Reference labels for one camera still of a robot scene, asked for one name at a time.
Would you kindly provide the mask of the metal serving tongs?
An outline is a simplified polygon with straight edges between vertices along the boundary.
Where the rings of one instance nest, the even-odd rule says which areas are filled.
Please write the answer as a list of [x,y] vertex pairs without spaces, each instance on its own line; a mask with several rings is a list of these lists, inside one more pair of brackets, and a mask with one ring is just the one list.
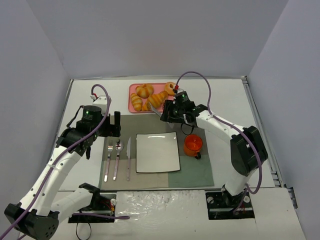
[[[148,106],[150,107],[151,111],[154,112],[156,115],[158,115],[159,117],[162,116],[162,113],[160,113],[156,108],[154,108],[153,105],[150,102],[148,103]],[[170,123],[170,122],[166,122],[166,123],[171,129],[174,128],[174,124],[173,123]]]

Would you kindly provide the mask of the large striped croissant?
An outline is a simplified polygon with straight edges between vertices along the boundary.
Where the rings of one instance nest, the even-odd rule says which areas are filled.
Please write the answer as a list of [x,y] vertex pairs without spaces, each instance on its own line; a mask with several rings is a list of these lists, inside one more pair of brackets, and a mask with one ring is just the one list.
[[153,105],[154,108],[158,109],[162,106],[162,104],[165,102],[165,100],[168,99],[168,93],[166,91],[161,91],[160,93],[157,94],[151,94],[146,102],[144,103],[144,105],[141,108],[142,112],[147,112],[147,111],[151,111],[148,103],[151,103]]

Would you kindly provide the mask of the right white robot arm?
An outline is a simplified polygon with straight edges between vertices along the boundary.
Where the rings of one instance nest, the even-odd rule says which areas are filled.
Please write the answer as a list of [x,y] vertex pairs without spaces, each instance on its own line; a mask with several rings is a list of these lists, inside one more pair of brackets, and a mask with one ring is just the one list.
[[248,189],[248,181],[258,171],[258,190],[262,184],[262,165],[268,152],[259,130],[255,126],[243,127],[209,111],[203,104],[195,105],[186,91],[179,92],[173,100],[165,100],[160,117],[163,122],[186,124],[214,134],[230,146],[233,173],[222,191],[236,197]]

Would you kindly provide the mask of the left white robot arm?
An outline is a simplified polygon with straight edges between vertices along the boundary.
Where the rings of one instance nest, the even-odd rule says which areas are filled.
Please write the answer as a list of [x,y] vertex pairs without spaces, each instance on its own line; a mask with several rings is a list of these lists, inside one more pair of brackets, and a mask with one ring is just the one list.
[[54,199],[71,169],[85,156],[90,158],[91,146],[98,137],[121,135],[121,113],[115,111],[114,123],[110,115],[95,105],[81,106],[81,120],[68,126],[56,142],[47,165],[29,192],[17,203],[10,203],[4,214],[11,223],[1,235],[3,239],[12,229],[36,240],[49,240],[59,223],[76,211],[93,207],[100,200],[100,189],[83,183],[61,202]]

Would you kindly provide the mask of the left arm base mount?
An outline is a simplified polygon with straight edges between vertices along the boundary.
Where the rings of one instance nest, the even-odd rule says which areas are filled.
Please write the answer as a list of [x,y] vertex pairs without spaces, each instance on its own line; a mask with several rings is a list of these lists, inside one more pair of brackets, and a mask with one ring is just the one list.
[[[84,207],[80,212],[82,213],[92,213],[97,215],[104,215],[104,216],[115,216],[115,204],[117,201],[117,195],[115,193],[102,193],[101,197],[99,198],[97,204],[93,207]],[[75,215],[68,218],[67,222],[69,224],[98,224],[98,223],[114,223],[114,219],[109,218],[101,218],[91,215]]]

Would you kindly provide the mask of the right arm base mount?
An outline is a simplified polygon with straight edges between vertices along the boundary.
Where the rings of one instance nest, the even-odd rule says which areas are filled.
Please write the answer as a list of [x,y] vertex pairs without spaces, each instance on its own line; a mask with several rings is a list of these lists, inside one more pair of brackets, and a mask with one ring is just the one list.
[[209,220],[242,220],[254,219],[255,213],[251,202],[251,196],[246,193],[244,200],[239,196],[235,203],[227,205],[220,191],[207,191],[205,193],[207,215]]

